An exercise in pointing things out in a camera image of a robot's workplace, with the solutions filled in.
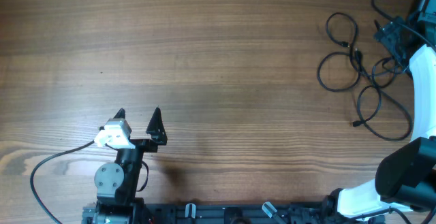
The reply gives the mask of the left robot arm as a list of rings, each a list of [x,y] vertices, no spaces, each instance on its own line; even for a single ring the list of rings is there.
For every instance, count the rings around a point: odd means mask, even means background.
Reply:
[[[165,146],[168,138],[164,129],[160,108],[155,111],[146,128],[149,138],[132,139],[131,127],[125,119],[125,110],[99,128],[94,141],[99,147],[107,146],[116,151],[112,163],[103,164],[95,173],[97,202],[94,206],[83,208],[82,224],[134,224],[153,223],[154,216],[146,207],[144,200],[136,197],[143,191],[148,181],[138,185],[140,171],[148,165],[144,153],[156,153],[159,146]]]

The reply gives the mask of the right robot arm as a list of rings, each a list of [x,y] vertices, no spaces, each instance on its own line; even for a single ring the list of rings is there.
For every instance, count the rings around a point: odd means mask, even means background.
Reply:
[[[327,196],[332,206],[324,206],[324,216],[354,222],[414,211],[427,212],[429,223],[435,217],[435,0],[415,0],[406,19],[391,17],[375,0],[371,6],[389,20],[374,36],[391,54],[378,62],[392,63],[383,72],[414,80],[415,114],[405,113],[409,128],[400,137],[411,141],[380,163],[375,179]]]

